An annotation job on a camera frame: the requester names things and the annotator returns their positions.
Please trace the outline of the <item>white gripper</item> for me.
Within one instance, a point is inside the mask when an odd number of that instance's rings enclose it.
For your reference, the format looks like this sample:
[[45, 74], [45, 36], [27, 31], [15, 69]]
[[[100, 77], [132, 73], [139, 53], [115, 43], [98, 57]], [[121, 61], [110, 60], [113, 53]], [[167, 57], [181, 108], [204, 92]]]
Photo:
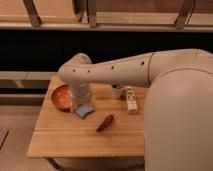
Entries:
[[91, 89], [87, 83], [73, 84], [70, 89], [71, 99], [75, 105], [84, 105], [91, 102]]

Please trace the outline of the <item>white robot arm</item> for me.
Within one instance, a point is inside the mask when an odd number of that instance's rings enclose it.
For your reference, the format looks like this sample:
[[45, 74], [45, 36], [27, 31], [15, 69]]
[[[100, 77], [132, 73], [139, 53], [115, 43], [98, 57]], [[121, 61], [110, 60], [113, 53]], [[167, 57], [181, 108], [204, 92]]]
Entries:
[[58, 74], [77, 105], [90, 101], [91, 83], [148, 89], [145, 171], [213, 171], [212, 53], [169, 50], [98, 64], [79, 53]]

